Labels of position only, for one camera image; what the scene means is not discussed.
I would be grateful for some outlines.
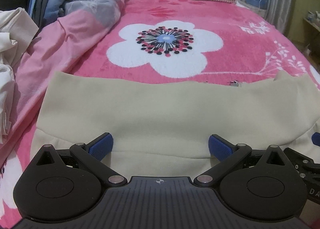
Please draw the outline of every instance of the white flower pattern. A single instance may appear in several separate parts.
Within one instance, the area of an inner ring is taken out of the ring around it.
[[[13,150],[1,167],[0,172],[0,218],[4,215],[3,202],[9,208],[17,208],[13,200],[13,188],[22,174],[22,167]]]
[[[249,34],[255,34],[255,33],[266,34],[266,32],[270,32],[270,28],[266,26],[266,22],[260,22],[259,26],[251,22],[249,23],[249,27],[242,27],[242,26],[239,26],[239,27],[241,28],[241,30]]]
[[[150,64],[160,75],[170,78],[195,76],[207,66],[203,52],[221,49],[223,41],[214,32],[194,27],[176,20],[154,26],[127,25],[119,32],[125,41],[111,46],[107,57],[120,67]]]
[[[276,50],[271,53],[269,51],[265,52],[265,64],[263,67],[257,72],[202,72],[202,75],[210,75],[210,74],[241,74],[241,75],[257,75],[257,76],[266,76],[266,77],[275,77],[279,70],[283,70],[284,68],[291,68],[294,71],[290,71],[292,75],[300,76],[306,73],[306,67],[303,65],[302,61],[297,60],[295,55],[291,55],[290,51],[287,50],[285,46],[278,43],[278,41],[274,41],[274,44],[277,44]],[[314,70],[312,72],[314,78],[320,82],[320,75]]]

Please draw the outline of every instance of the pink duvet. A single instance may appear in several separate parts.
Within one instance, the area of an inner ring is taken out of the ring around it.
[[[69,72],[119,20],[123,6],[124,0],[69,0],[67,15],[46,26],[15,65],[12,126],[0,144],[0,226],[11,228],[20,219],[12,190],[29,162],[25,142],[33,137],[32,125],[51,76]]]
[[[72,54],[76,48],[67,49]],[[193,80],[228,85],[234,80],[272,78],[281,69],[295,76],[308,73],[316,85],[320,83],[319,74],[288,39],[239,4],[126,0],[119,23],[81,57],[71,72],[151,84]],[[37,85],[30,87],[31,93],[37,94],[38,90]],[[35,105],[32,111],[37,112],[39,106]],[[30,117],[26,114],[27,123],[34,115]],[[12,227],[20,219],[12,199],[19,176],[10,173],[21,174],[28,165],[35,123],[36,118],[19,139],[1,174],[0,192],[10,195],[0,195],[4,206],[1,213],[0,203],[2,227]]]

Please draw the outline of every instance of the black mount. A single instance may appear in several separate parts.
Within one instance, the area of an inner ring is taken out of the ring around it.
[[[266,151],[252,150],[246,144],[233,145],[213,136],[229,148],[229,156],[224,153],[218,165],[196,177],[193,183],[187,177],[133,177],[128,183],[97,159],[101,154],[95,157],[89,154],[88,145],[99,143],[101,136],[94,143],[74,144],[69,150],[55,150],[46,144],[14,188],[13,197],[23,217],[14,228],[27,225],[29,228],[73,228],[87,219],[102,219],[104,222],[98,222],[97,229],[130,228],[129,222],[125,222],[128,226],[114,227],[120,210],[119,224],[123,216],[133,223],[139,213],[153,223],[165,219],[165,224],[159,227],[165,229],[174,225],[177,229],[185,228],[185,224],[178,225],[184,212],[189,223],[204,221],[202,228],[219,228],[218,223],[225,219],[243,227],[222,228],[264,228],[264,223],[268,223],[269,228],[307,228],[296,217],[307,200],[307,187],[308,198],[317,200],[320,176],[315,173],[320,171],[319,164],[291,149],[286,149],[285,154],[276,145],[270,145]],[[206,214],[207,224],[197,209]],[[114,216],[110,218],[111,224],[108,217],[104,218],[105,212]],[[221,213],[220,218],[211,221],[217,216],[216,212]]]

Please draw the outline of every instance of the wooden shelf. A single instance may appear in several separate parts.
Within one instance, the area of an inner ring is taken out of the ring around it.
[[[313,23],[313,22],[310,22],[308,19],[306,19],[306,18],[303,18],[308,24],[310,24],[312,27],[314,27],[318,32],[320,32],[320,27],[317,25],[317,24],[315,24],[315,23]]]

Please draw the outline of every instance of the small metal clip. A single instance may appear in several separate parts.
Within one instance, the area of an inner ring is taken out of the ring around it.
[[[234,81],[230,81],[229,82],[229,85],[232,86],[232,87],[238,87],[239,86],[239,82],[234,80]]]

